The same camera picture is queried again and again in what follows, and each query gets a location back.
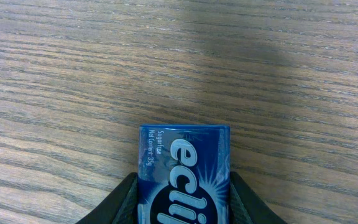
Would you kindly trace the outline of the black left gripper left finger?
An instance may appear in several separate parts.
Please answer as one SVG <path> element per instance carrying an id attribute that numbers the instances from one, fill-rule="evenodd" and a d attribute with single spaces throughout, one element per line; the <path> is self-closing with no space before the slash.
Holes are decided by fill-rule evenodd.
<path id="1" fill-rule="evenodd" d="M 128 174 L 89 214 L 76 224 L 136 224 L 138 175 Z"/>

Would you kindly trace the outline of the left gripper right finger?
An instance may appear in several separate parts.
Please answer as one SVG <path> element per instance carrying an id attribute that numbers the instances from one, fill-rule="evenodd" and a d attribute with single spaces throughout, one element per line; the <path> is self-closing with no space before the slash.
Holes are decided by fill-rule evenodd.
<path id="1" fill-rule="evenodd" d="M 237 172 L 230 172 L 229 221 L 231 224 L 287 224 Z"/>

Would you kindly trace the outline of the blue Eclipse gum pack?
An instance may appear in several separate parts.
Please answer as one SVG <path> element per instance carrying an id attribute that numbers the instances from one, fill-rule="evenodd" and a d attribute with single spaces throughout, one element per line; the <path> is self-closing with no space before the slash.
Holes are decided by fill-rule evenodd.
<path id="1" fill-rule="evenodd" d="M 138 223 L 229 223 L 229 172 L 229 126 L 140 126 Z"/>

